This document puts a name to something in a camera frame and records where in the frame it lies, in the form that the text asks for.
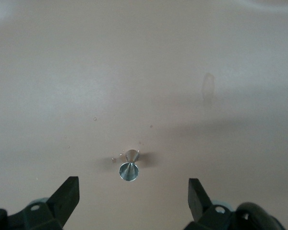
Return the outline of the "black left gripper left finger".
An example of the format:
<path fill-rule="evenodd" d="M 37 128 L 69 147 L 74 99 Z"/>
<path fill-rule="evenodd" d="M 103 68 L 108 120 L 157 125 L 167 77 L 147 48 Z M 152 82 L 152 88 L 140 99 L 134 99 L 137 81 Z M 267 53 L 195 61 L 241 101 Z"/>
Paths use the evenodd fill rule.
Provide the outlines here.
<path fill-rule="evenodd" d="M 79 177 L 70 176 L 45 202 L 33 202 L 10 216 L 0 209 L 0 230 L 62 230 L 79 200 Z"/>

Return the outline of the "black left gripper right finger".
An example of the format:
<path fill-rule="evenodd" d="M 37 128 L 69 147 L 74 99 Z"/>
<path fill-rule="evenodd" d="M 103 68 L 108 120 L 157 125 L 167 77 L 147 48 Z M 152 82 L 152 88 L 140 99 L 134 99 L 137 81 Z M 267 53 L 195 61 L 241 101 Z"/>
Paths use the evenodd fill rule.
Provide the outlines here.
<path fill-rule="evenodd" d="M 193 217 L 185 230 L 239 230 L 236 214 L 224 205 L 214 205 L 199 179 L 190 178 L 188 205 Z"/>

